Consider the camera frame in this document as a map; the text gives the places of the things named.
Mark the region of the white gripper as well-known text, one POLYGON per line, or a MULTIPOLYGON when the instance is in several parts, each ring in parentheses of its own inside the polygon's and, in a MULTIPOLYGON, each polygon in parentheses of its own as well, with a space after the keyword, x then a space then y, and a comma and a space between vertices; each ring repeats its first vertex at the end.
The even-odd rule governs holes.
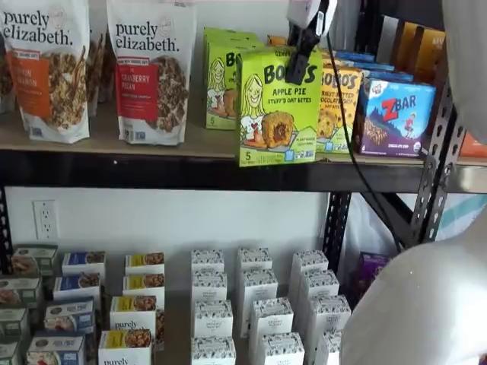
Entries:
POLYGON ((310 54, 320 42, 321 37, 329 33, 336 12, 337 0, 317 2, 316 21, 311 21, 305 28, 290 25, 288 45, 295 48, 289 60, 285 80, 291 84, 301 84, 310 54))

